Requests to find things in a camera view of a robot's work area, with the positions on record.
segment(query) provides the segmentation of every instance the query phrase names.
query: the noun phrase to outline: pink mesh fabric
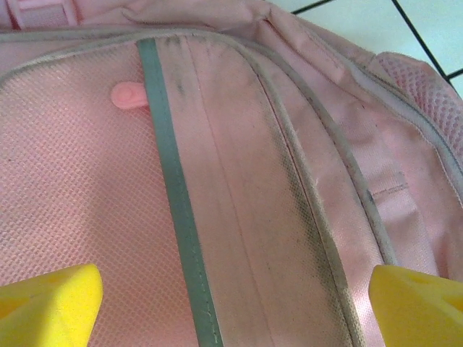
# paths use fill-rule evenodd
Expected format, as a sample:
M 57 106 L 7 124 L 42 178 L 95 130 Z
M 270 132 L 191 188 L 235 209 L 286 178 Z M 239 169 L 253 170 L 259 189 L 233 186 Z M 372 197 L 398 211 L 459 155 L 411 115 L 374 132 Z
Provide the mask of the pink mesh fabric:
M 195 346 L 196 334 L 134 44 L 42 64 L 0 91 L 0 285 L 94 262 L 89 346 Z
M 463 101 L 426 63 L 393 53 L 376 59 L 446 137 L 463 161 Z

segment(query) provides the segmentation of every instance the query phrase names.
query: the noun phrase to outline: tile grout line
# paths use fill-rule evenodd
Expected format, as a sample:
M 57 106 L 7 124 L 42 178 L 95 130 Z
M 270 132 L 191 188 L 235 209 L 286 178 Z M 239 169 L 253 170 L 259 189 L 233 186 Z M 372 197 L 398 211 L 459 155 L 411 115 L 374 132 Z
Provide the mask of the tile grout line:
M 293 12 L 291 12 L 292 14 L 301 14 L 303 12 L 306 12 L 308 11 L 309 9 L 314 9 L 316 7 L 319 7 L 323 4 L 327 4 L 328 2 L 332 2 L 333 0 L 320 0 L 320 1 L 317 1 L 313 4 L 310 4 L 310 5 L 307 5 L 307 6 L 304 6 L 304 7 L 301 7 L 300 9 L 295 9 Z
M 437 69 L 439 74 L 447 81 L 449 81 L 449 77 L 446 75 L 446 73 L 443 71 L 441 65 L 438 63 L 437 59 L 435 56 L 431 53 L 430 49 L 426 45 L 425 41 L 421 38 L 420 34 L 416 30 L 415 26 L 412 24 L 412 21 L 410 18 L 408 18 L 407 14 L 405 13 L 404 9 L 402 9 L 402 6 L 400 6 L 399 2 L 397 0 L 392 0 L 392 3 L 396 7 L 397 11 L 399 11 L 400 15 L 402 16 L 402 19 L 406 22 L 408 25 L 408 28 L 412 31 L 413 35 L 417 39 L 418 43 L 421 45 L 422 49 L 425 51 L 425 53 L 428 55 L 429 59 L 431 62 L 434 64 L 434 67 Z
M 461 74 L 463 74 L 463 68 L 461 68 L 460 70 L 456 70 L 455 72 L 452 72 L 451 74 L 448 74 L 447 78 L 450 80 L 452 78 L 460 76 Z

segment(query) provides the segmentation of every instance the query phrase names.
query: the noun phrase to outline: pink button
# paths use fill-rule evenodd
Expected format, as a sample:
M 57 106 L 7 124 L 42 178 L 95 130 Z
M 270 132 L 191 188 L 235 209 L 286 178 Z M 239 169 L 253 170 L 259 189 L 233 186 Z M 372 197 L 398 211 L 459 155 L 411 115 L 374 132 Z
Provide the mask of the pink button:
M 120 82 L 115 85 L 111 92 L 111 100 L 122 110 L 148 105 L 145 86 L 137 82 Z

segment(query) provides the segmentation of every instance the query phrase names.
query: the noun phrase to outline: pink backpack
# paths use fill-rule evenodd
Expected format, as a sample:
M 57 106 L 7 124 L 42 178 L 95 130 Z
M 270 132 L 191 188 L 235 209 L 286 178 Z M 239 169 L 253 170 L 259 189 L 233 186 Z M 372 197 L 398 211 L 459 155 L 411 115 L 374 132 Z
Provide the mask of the pink backpack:
M 383 346 L 373 267 L 463 280 L 463 102 L 426 63 L 258 0 L 0 25 L 0 284 L 97 264 L 89 346 Z

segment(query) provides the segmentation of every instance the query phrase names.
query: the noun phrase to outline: yellow plastic piece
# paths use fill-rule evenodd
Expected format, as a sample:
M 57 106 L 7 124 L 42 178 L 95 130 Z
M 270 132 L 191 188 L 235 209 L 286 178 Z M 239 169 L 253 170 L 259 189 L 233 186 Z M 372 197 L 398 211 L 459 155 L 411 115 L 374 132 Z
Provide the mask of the yellow plastic piece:
M 0 346 L 83 347 L 103 298 L 95 265 L 0 287 Z
M 463 346 L 463 283 L 379 265 L 370 300 L 387 347 Z

